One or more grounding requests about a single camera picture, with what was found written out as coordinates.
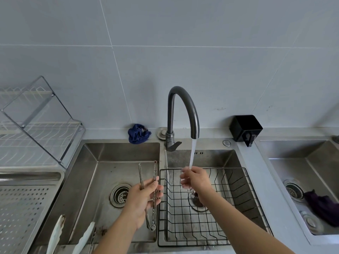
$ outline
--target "person's right arm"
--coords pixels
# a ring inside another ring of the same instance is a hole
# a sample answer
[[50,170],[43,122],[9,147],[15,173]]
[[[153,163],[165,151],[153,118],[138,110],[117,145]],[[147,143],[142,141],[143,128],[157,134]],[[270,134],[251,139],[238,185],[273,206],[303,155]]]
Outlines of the person's right arm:
[[205,205],[222,228],[236,253],[245,254],[294,254],[280,241],[257,226],[219,195],[210,183],[206,171],[199,167],[182,169],[183,188],[193,188],[200,202]]

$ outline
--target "countertop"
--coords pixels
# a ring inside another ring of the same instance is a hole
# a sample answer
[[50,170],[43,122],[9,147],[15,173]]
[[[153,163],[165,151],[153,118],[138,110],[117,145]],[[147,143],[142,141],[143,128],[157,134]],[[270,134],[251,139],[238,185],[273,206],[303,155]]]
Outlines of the countertop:
[[[149,129],[151,138],[155,138],[156,129]],[[189,138],[190,129],[174,129],[176,139]],[[260,136],[329,136],[339,134],[338,128],[264,128]],[[127,129],[87,129],[84,139],[126,139]],[[201,138],[227,138],[231,133],[225,128],[200,130]],[[273,179],[265,161],[255,144],[248,148],[245,143],[237,143],[246,163],[249,177],[262,205],[274,236],[296,254],[328,253],[337,254],[338,244],[312,246],[308,243],[302,229],[294,217],[282,192]],[[226,251],[200,251],[201,254],[235,253],[231,246]]]

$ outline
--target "person's left hand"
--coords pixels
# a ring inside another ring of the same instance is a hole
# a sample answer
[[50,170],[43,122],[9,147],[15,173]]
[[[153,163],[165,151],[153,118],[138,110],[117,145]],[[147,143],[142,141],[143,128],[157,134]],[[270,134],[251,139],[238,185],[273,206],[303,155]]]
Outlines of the person's left hand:
[[[161,191],[164,189],[162,185],[158,184],[159,177],[153,182],[153,178],[144,181],[144,189],[141,190],[141,185],[138,183],[130,188],[125,207],[122,210],[123,215],[127,215],[136,223],[136,229],[139,229],[145,221],[145,208],[153,207],[153,192],[155,190]],[[156,205],[161,202],[162,192],[156,192]]]

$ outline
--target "black wire rack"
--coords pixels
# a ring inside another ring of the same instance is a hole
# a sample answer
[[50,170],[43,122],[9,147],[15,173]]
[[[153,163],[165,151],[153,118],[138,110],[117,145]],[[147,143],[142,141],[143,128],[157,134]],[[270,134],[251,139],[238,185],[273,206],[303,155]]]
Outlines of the black wire rack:
[[[236,209],[272,234],[245,168],[206,168],[212,187]],[[159,207],[158,245],[228,245],[226,235],[195,192],[180,185],[180,169],[160,170],[164,197]]]

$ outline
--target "dish rack shelf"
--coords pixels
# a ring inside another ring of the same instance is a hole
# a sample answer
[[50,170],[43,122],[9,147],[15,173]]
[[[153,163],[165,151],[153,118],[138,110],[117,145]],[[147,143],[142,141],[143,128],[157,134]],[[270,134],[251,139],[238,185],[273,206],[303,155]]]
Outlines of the dish rack shelf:
[[85,128],[43,76],[0,88],[0,105],[0,167],[68,167]]

